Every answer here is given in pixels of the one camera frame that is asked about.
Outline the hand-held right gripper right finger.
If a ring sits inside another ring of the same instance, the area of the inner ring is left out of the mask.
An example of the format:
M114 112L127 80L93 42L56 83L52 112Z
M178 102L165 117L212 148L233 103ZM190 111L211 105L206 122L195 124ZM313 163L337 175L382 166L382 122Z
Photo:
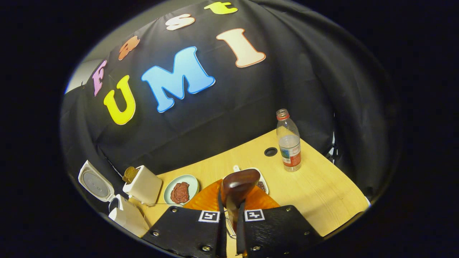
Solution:
M294 205L279 205L258 186L240 206L236 238L244 258L300 258L323 241Z

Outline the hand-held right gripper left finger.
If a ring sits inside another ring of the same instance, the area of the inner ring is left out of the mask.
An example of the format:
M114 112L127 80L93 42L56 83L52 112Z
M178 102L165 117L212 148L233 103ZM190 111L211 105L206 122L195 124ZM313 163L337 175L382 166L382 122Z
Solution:
M168 207L142 239L184 258L226 258L221 183L208 185L183 207Z

